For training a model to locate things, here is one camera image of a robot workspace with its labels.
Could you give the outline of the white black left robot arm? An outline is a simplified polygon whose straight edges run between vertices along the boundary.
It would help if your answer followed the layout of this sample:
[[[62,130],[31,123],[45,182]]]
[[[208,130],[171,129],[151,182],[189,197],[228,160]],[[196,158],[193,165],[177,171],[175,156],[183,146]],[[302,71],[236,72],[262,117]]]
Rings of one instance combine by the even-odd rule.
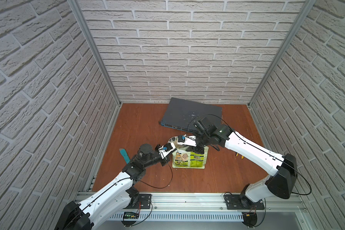
[[[56,230],[95,230],[114,214],[125,208],[140,210],[149,198],[140,199],[134,185],[146,174],[146,169],[155,164],[167,165],[171,153],[176,151],[173,143],[153,148],[140,146],[136,155],[109,184],[85,200],[71,201],[63,209],[55,226]]]

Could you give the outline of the green oats bag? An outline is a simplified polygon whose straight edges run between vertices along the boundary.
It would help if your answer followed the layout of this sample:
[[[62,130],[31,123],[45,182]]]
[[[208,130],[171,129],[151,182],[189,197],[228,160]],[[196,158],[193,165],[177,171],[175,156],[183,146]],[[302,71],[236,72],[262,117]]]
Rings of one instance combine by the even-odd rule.
[[[192,146],[178,145],[172,154],[173,168],[205,169],[209,147],[204,147],[203,154],[193,151]]]

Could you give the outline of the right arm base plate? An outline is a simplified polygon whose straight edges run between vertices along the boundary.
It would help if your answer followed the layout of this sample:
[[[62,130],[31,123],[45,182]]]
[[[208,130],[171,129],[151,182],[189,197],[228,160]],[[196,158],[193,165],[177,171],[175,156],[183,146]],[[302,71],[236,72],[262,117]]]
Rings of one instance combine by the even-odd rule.
[[[241,194],[225,193],[224,202],[228,210],[265,210],[263,200],[252,202]]]

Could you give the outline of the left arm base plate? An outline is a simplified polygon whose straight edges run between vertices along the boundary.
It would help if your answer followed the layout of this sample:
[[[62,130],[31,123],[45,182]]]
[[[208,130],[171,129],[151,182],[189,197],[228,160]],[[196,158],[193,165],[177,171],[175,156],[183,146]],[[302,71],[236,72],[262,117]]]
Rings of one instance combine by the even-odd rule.
[[[126,209],[151,209],[152,194],[139,194],[131,199]]]

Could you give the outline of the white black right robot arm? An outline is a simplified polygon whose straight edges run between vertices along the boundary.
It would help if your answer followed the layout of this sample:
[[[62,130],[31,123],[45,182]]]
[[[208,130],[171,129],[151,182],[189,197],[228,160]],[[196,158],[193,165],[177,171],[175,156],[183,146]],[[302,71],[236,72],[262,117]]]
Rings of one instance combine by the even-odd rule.
[[[196,123],[198,146],[220,145],[236,152],[255,163],[268,175],[264,179],[248,184],[238,200],[248,208],[267,197],[276,196],[289,199],[298,177],[296,159],[293,155],[281,155],[248,140],[227,125],[215,126]]]

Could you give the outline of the green leaf pattern bowl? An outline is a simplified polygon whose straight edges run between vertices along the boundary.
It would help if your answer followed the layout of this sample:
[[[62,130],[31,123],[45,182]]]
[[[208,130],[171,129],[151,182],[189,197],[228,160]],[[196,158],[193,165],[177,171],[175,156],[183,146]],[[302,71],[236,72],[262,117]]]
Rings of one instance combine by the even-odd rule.
[[[184,148],[187,148],[187,147],[188,147],[188,146],[185,145],[184,143],[179,142],[179,137],[178,137],[178,136],[171,137],[171,138],[168,140],[168,143],[173,143],[174,146],[175,146],[177,149],[184,149]]]

